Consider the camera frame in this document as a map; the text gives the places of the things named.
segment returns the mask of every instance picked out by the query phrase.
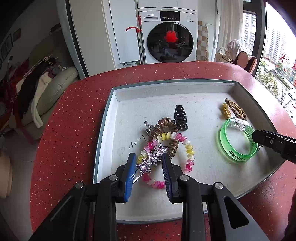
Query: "brown spiral hair tie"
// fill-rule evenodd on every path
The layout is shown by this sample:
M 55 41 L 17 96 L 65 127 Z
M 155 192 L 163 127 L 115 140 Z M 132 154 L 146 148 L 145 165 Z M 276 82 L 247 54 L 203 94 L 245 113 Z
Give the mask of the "brown spiral hair tie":
M 153 138 L 157 139 L 158 135 L 161 135 L 162 133 L 165 133 L 164 128 L 168 127 L 171 132 L 177 132 L 178 127 L 174 120 L 171 120 L 171 118 L 162 118 L 157 122 L 157 124 L 152 128 L 150 135 L 149 135 L 149 141 L 152 141 Z M 177 152 L 179 141 L 175 139 L 171 139 L 169 143 L 169 148 L 167 150 L 170 159 L 175 156 Z

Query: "braided brown hair tie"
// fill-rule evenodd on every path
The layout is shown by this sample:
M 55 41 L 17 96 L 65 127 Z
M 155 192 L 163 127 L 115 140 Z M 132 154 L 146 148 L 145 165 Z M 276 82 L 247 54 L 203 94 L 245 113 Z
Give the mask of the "braided brown hair tie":
M 228 100 L 227 98 L 225 99 L 225 102 L 228 104 L 228 106 L 230 107 L 231 111 L 235 114 L 235 117 L 237 117 L 239 119 L 242 119 L 244 121 L 247 120 L 247 115 L 246 115 L 246 113 L 243 111 L 243 109 L 241 107 L 239 107 L 233 101 Z

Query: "picture frame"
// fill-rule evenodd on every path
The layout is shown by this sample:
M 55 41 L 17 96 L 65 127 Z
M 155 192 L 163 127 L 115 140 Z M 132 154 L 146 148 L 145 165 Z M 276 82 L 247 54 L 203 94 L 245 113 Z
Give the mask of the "picture frame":
M 1 57 L 3 61 L 11 51 L 12 47 L 13 47 L 12 37 L 11 37 L 11 34 L 9 34 L 0 49 Z
M 13 41 L 15 42 L 20 38 L 20 28 L 13 33 Z

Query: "washing machine door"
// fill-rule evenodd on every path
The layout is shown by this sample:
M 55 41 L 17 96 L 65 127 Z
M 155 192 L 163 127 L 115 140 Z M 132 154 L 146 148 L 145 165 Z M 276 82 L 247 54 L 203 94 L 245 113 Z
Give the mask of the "washing machine door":
M 191 33 L 176 22 L 156 25 L 147 37 L 150 54 L 162 63 L 179 63 L 188 58 L 193 49 Z

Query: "green bracelet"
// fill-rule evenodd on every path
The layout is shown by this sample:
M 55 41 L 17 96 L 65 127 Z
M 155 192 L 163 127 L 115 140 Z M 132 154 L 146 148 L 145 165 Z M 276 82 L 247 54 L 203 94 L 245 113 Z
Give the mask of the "green bracelet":
M 244 131 L 244 133 L 247 135 L 249 142 L 250 142 L 250 153 L 248 155 L 244 155 L 239 153 L 237 150 L 233 148 L 233 146 L 229 143 L 229 140 L 226 135 L 226 128 L 227 127 L 232 127 L 239 129 L 241 131 Z M 226 151 L 226 153 L 234 160 L 236 161 L 246 161 L 249 160 L 252 156 L 255 155 L 257 149 L 258 149 L 258 144 L 253 142 L 252 140 L 252 133 L 254 132 L 254 129 L 252 126 L 246 122 L 245 120 L 241 120 L 235 117 L 231 117 L 228 120 L 225 121 L 223 126 L 221 127 L 220 130 L 220 141 L 222 144 L 222 147 Z

